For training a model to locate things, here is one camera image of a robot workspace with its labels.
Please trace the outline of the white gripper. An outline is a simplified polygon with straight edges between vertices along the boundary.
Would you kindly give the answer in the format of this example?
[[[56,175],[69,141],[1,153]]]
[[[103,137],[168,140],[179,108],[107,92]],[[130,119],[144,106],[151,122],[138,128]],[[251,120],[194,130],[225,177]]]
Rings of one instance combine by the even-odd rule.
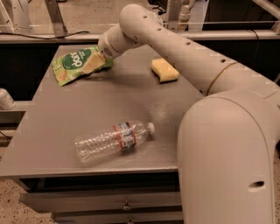
[[[100,53],[94,52],[86,61],[81,72],[90,74],[95,69],[102,67],[106,59],[115,59],[129,49],[137,48],[137,42],[127,37],[119,24],[109,28],[104,32],[98,41]]]

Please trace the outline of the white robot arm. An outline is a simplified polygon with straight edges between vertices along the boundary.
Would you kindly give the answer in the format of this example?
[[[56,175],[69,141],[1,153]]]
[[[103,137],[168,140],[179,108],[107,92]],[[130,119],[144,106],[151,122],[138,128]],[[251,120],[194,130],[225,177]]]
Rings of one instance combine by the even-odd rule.
[[[165,29],[138,4],[126,5],[99,39],[115,59],[148,45],[203,99],[178,130],[178,174],[185,224],[277,224],[274,153],[280,140],[280,90],[254,70]]]

